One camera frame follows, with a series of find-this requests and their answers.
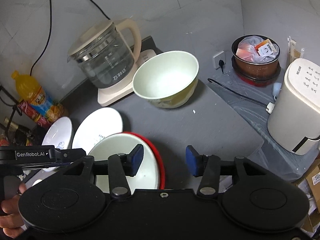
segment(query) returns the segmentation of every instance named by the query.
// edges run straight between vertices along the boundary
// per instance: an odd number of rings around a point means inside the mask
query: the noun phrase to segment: gray wall
[[[244,33],[240,0],[94,1],[112,19],[137,21],[142,37],[152,35],[161,50],[193,53],[200,62],[201,78],[212,71],[212,55],[228,50]],[[61,99],[85,78],[75,62],[67,63],[69,47],[104,17],[88,0],[52,0],[52,6],[52,37],[34,76],[54,98]],[[13,95],[18,96],[11,73],[15,69],[29,73],[48,31],[48,0],[0,0],[0,82]],[[124,35],[130,42],[128,33]],[[0,102],[0,122],[10,111]],[[28,123],[25,118],[18,122]]]
[[[244,33],[272,38],[281,49],[285,67],[288,36],[305,48],[305,58],[320,65],[320,0],[241,0]]]

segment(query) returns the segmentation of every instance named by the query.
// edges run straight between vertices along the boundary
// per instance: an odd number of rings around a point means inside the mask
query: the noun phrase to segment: red wrapper
[[[4,138],[0,138],[0,146],[9,146],[9,142],[4,139]]]
[[[49,129],[52,125],[43,115],[39,114],[35,109],[31,107],[26,101],[22,100],[18,107],[24,112],[28,117],[30,117],[37,125]]]

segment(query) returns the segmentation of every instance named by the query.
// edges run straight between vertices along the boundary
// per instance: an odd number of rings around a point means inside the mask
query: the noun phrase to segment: cardboard box
[[[317,208],[306,217],[302,229],[314,233],[313,228],[320,223],[320,160],[315,160],[303,176],[294,182],[294,185],[298,186],[305,179],[315,198]]]

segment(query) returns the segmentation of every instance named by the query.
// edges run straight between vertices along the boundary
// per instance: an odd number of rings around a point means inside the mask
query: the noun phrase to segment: trash
[[[5,135],[0,133],[0,146],[9,146],[10,143],[7,141]]]
[[[253,63],[267,63],[276,58],[279,54],[279,47],[276,44],[272,44],[269,39],[264,40],[258,36],[250,36],[244,38],[238,45],[236,55],[249,62]]]

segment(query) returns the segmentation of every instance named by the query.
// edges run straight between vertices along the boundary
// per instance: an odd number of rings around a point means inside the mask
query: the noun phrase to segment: kettle lid
[[[71,56],[87,45],[92,41],[98,38],[106,29],[112,25],[112,20],[103,21],[101,23],[95,24],[90,29],[86,30],[82,35],[72,44],[71,48],[68,50],[68,55]]]

